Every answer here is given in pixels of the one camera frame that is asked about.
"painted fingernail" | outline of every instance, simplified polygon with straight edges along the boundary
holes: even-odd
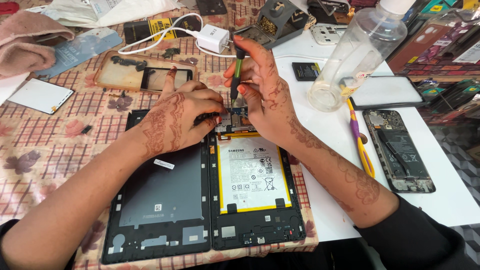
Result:
[[[239,92],[240,94],[242,94],[242,95],[244,95],[245,92],[247,92],[247,89],[246,89],[245,86],[243,86],[243,85],[237,86],[237,90],[238,90],[238,92]]]

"black battery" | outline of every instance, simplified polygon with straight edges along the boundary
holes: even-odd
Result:
[[[293,72],[297,81],[314,81],[320,74],[320,67],[317,63],[292,63]]]

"green screwdriver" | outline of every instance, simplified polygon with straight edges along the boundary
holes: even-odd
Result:
[[[237,51],[237,62],[235,64],[235,73],[233,74],[232,85],[230,87],[230,98],[232,100],[232,106],[231,106],[232,108],[233,108],[233,103],[235,103],[235,100],[239,96],[237,87],[240,85],[241,65],[243,63],[243,59],[245,58],[244,50],[240,49],[237,46],[235,46],[235,50]]]

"pink towel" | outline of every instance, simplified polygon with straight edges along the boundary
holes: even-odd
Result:
[[[75,38],[72,31],[39,13],[19,11],[5,19],[0,24],[0,79],[51,67],[55,50],[36,43],[46,34]]]

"phone battery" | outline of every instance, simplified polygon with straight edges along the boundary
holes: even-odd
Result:
[[[409,165],[411,169],[411,175],[415,178],[427,179],[429,176],[427,169],[423,165],[423,161],[418,154],[415,145],[413,144],[410,136],[404,131],[384,131],[385,137],[388,139],[388,143],[397,151],[398,155],[403,161]],[[390,148],[385,142],[381,143],[385,153],[386,161],[392,169],[397,179],[406,178],[407,174],[400,164],[396,155],[392,153]]]
[[[320,67],[317,63],[292,63],[293,72],[297,81],[314,81],[320,74]]]

